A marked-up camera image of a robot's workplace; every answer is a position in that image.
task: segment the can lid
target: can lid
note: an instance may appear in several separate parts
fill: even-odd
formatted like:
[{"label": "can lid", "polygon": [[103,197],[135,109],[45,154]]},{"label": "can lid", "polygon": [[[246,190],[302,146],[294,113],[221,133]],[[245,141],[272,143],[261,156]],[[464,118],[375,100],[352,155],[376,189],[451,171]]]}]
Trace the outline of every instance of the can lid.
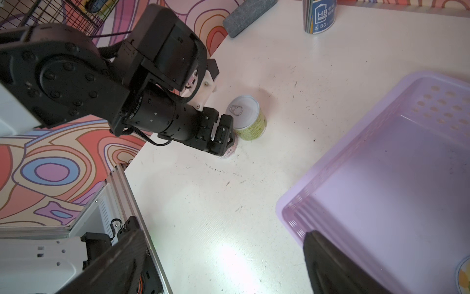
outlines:
[{"label": "can lid", "polygon": [[250,95],[238,96],[227,107],[225,114],[234,118],[234,128],[251,126],[259,115],[259,103]]}]

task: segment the wire mesh basket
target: wire mesh basket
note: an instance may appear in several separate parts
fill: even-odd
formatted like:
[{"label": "wire mesh basket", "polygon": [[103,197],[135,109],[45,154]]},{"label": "wire mesh basket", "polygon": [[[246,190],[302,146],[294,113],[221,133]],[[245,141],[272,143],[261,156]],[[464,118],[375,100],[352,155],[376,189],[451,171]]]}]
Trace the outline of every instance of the wire mesh basket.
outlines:
[{"label": "wire mesh basket", "polygon": [[66,24],[95,35],[118,0],[0,0],[0,30],[47,23]]}]

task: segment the canned drink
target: canned drink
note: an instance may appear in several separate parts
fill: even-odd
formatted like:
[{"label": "canned drink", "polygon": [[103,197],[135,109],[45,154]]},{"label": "canned drink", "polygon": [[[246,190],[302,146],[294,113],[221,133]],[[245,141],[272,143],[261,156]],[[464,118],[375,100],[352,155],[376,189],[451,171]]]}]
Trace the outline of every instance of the canned drink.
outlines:
[{"label": "canned drink", "polygon": [[235,153],[237,145],[238,145],[238,136],[236,134],[234,134],[234,144],[233,144],[233,146],[228,148],[227,151],[225,151],[225,154],[223,156],[218,156],[218,158],[227,159],[230,156],[232,156],[232,154]]},{"label": "canned drink", "polygon": [[318,34],[329,29],[335,22],[337,0],[302,0],[304,30]]},{"label": "canned drink", "polygon": [[266,130],[266,117],[259,103],[250,95],[238,96],[227,107],[234,118],[234,131],[246,141],[259,138]]}]

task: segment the pull tab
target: pull tab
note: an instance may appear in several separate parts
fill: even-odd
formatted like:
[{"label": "pull tab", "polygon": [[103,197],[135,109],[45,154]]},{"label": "pull tab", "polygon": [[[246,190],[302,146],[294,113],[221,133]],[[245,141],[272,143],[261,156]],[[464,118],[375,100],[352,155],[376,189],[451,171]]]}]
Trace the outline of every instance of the pull tab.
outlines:
[{"label": "pull tab", "polygon": [[239,116],[243,112],[243,107],[232,105],[228,110],[230,110],[230,112],[233,113],[234,115]]}]

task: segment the green can label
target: green can label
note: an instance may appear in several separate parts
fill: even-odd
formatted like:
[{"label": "green can label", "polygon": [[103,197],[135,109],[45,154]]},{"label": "green can label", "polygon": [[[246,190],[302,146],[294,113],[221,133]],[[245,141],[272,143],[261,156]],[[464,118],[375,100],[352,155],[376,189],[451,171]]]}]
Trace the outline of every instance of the green can label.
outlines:
[{"label": "green can label", "polygon": [[256,121],[251,126],[244,129],[235,129],[235,132],[240,136],[240,138],[246,141],[252,141],[263,134],[266,129],[266,125],[266,117],[260,110]]}]

